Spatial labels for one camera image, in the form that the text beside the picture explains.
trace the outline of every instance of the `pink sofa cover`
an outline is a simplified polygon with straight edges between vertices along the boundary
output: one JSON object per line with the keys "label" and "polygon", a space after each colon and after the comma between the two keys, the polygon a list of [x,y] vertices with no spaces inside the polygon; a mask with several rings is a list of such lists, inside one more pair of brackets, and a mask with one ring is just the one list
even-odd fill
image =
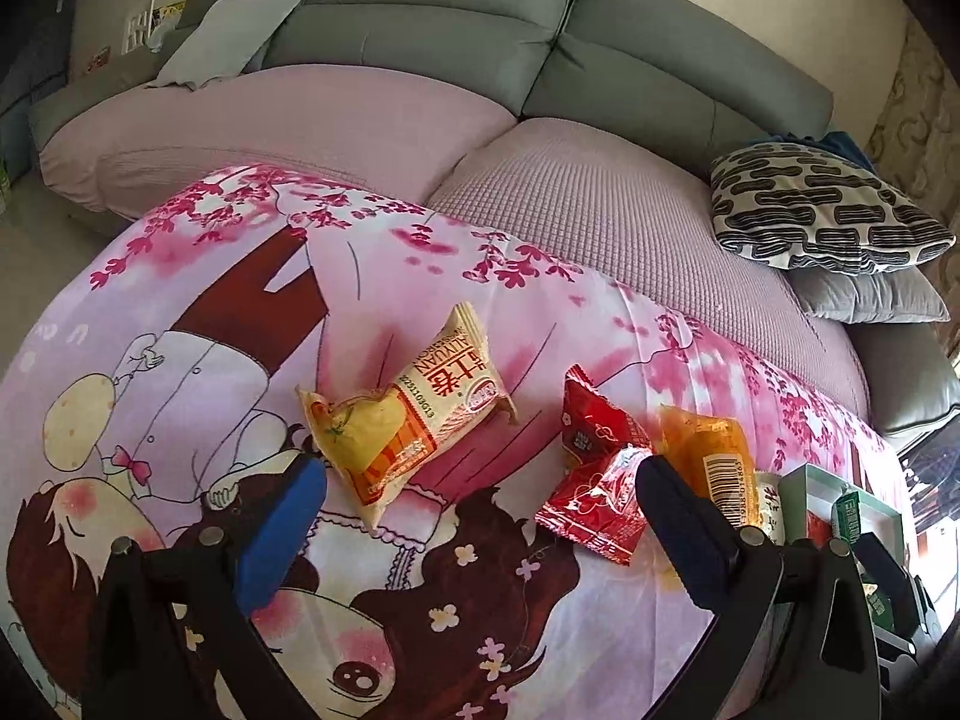
{"label": "pink sofa cover", "polygon": [[129,218],[243,162],[321,172],[423,203],[465,154],[516,123],[501,105],[442,81],[298,65],[197,92],[131,89],[66,124],[40,167],[63,196]]}
{"label": "pink sofa cover", "polygon": [[528,119],[460,162],[426,204],[702,319],[866,418],[843,326],[807,317],[780,271],[723,251],[709,187],[644,148],[585,124]]}

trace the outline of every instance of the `orange snack package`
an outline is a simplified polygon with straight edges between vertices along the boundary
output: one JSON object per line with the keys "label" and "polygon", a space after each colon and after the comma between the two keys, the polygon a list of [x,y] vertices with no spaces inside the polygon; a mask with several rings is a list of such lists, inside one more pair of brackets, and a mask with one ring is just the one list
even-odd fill
{"label": "orange snack package", "polygon": [[661,454],[690,488],[709,498],[734,528],[760,526],[754,459],[735,419],[661,406]]}
{"label": "orange snack package", "polygon": [[433,343],[382,391],[337,404],[298,393],[314,445],[356,493],[371,531],[407,480],[488,413],[504,409],[517,421],[469,303],[453,307]]}

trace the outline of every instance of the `red candy wrapper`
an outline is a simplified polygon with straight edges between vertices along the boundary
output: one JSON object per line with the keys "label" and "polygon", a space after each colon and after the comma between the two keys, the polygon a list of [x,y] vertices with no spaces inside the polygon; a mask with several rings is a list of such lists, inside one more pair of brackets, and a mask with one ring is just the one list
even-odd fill
{"label": "red candy wrapper", "polygon": [[637,466],[649,437],[624,410],[594,389],[579,365],[566,372],[563,445],[580,465],[536,513],[536,522],[620,565],[630,558],[646,519],[637,506]]}

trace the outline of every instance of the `metal screw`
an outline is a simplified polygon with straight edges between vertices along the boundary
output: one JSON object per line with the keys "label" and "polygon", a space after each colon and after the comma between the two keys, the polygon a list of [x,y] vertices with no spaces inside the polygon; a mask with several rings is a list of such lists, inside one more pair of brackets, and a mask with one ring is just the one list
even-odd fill
{"label": "metal screw", "polygon": [[114,555],[128,555],[133,549],[133,539],[129,536],[117,536],[110,545],[110,552]]}
{"label": "metal screw", "polygon": [[224,529],[213,525],[200,531],[200,543],[205,547],[215,547],[224,540]]}
{"label": "metal screw", "polygon": [[766,536],[760,528],[755,528],[752,525],[740,528],[740,540],[745,544],[750,544],[752,547],[760,546],[765,538]]}
{"label": "metal screw", "polygon": [[846,557],[850,555],[850,545],[843,541],[842,538],[832,538],[829,543],[830,552],[833,552],[837,557]]}

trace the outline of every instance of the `sofa backrest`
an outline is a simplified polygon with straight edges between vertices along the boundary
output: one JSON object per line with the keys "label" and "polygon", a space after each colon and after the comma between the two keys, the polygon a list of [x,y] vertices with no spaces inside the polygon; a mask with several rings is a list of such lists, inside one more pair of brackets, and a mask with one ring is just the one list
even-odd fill
{"label": "sofa backrest", "polygon": [[264,68],[370,65],[428,76],[519,115],[572,0],[304,0]]}
{"label": "sofa backrest", "polygon": [[[37,148],[118,86],[155,77],[215,1],[186,1],[155,69],[139,60],[117,83],[81,79],[43,100]],[[256,60],[427,76],[518,117],[613,132],[702,177],[713,157],[766,133],[823,135],[832,114],[829,90],[687,0],[304,0]]]}

